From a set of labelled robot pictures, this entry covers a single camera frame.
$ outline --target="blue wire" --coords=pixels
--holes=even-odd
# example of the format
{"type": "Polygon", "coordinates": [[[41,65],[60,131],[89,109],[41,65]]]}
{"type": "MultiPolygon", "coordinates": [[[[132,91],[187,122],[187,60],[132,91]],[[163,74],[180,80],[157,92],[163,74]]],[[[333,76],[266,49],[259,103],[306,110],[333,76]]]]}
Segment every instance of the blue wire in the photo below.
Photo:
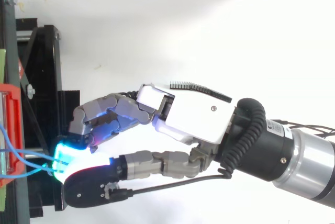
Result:
{"type": "Polygon", "coordinates": [[[22,173],[22,174],[18,174],[18,175],[0,174],[0,178],[24,178],[24,177],[27,177],[27,176],[29,176],[31,174],[37,173],[39,171],[41,171],[41,169],[35,169],[35,170],[32,170],[32,171],[30,171],[28,173],[22,173]]]}
{"type": "Polygon", "coordinates": [[[9,147],[9,149],[12,151],[12,153],[16,156],[16,158],[21,161],[23,164],[27,165],[27,166],[31,166],[31,167],[34,167],[34,168],[37,168],[37,169],[41,169],[43,171],[49,171],[49,172],[61,172],[61,171],[58,171],[58,170],[54,170],[54,169],[50,169],[50,168],[46,168],[46,167],[43,167],[41,165],[37,165],[37,164],[34,164],[34,163],[31,163],[29,161],[26,161],[24,158],[22,158],[20,156],[20,154],[18,154],[18,152],[15,150],[14,146],[12,145],[12,143],[10,142],[10,139],[8,137],[8,134],[6,132],[6,129],[3,127],[3,125],[0,124],[0,130],[1,132],[3,133],[4,135],[4,138],[6,140],[6,143],[9,147]]]}
{"type": "MultiPolygon", "coordinates": [[[[25,149],[15,149],[15,150],[19,153],[32,154],[32,155],[38,156],[39,158],[44,158],[44,159],[47,159],[47,160],[59,162],[59,163],[64,164],[64,165],[68,165],[68,163],[66,163],[64,161],[55,159],[55,158],[53,158],[51,156],[48,156],[48,155],[45,155],[43,153],[33,152],[33,151],[30,151],[30,150],[25,150],[25,149]]],[[[11,149],[0,149],[0,152],[11,152],[11,149]]]]}

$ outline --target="white background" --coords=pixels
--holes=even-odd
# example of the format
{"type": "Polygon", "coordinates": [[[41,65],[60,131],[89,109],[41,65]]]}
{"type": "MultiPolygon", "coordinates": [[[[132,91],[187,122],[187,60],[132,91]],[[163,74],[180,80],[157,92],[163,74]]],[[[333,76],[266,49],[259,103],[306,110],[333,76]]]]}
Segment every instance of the white background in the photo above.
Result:
{"type": "MultiPolygon", "coordinates": [[[[18,18],[61,31],[63,89],[81,102],[142,83],[192,81],[234,97],[258,99],[267,118],[335,126],[334,0],[19,0],[18,18]]],[[[189,151],[138,126],[101,149],[189,151]]],[[[215,174],[213,164],[206,174],[215,174]]],[[[142,188],[173,181],[160,175],[123,182],[142,188]]],[[[91,209],[44,208],[32,223],[317,223],[335,210],[272,183],[234,172],[91,209]]]]}

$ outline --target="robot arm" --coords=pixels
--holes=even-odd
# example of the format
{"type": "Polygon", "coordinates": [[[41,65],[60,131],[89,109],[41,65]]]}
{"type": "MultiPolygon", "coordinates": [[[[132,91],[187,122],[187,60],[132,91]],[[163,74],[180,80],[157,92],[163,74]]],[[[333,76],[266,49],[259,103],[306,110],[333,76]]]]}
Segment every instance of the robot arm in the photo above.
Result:
{"type": "Polygon", "coordinates": [[[110,94],[78,107],[66,144],[95,147],[121,131],[151,122],[156,131],[198,146],[190,154],[139,151],[78,171],[64,183],[69,205],[92,207],[124,200],[135,193],[119,189],[120,180],[151,174],[193,178],[216,161],[223,167],[221,178],[231,178],[237,169],[335,207],[335,145],[265,119],[257,101],[242,99],[234,107],[231,98],[192,83],[143,85],[133,98],[110,94]]]}

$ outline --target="black frame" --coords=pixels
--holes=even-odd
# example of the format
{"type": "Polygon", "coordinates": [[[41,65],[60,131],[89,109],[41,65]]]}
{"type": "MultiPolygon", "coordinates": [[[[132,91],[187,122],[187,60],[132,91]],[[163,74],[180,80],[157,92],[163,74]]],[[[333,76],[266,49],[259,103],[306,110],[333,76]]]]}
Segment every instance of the black frame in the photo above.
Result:
{"type": "MultiPolygon", "coordinates": [[[[42,148],[53,155],[58,136],[66,134],[72,112],[80,105],[79,91],[62,91],[59,32],[53,25],[37,27],[36,18],[15,19],[14,6],[0,0],[0,49],[6,49],[5,82],[21,87],[25,148],[42,148]],[[18,41],[17,31],[32,31],[29,41],[18,41]],[[19,60],[24,67],[21,79],[19,60]],[[26,93],[28,84],[36,90],[32,99],[26,93]]],[[[55,211],[66,207],[63,185],[53,176],[40,172],[14,180],[7,185],[0,223],[30,223],[50,205],[55,211]]]]}

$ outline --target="orange plastic part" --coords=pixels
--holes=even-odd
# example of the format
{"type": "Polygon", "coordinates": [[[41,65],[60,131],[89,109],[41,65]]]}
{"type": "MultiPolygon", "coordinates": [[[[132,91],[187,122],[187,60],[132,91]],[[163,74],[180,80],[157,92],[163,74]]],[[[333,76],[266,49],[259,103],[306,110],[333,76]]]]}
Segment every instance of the orange plastic part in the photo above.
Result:
{"type": "MultiPolygon", "coordinates": [[[[10,142],[15,149],[24,149],[20,88],[11,84],[0,84],[0,92],[8,93],[6,95],[6,117],[10,142]]],[[[11,152],[9,153],[9,166],[10,171],[7,172],[7,175],[18,175],[25,170],[25,165],[11,152]]],[[[0,187],[7,185],[12,180],[11,178],[0,178],[0,187]]]]}

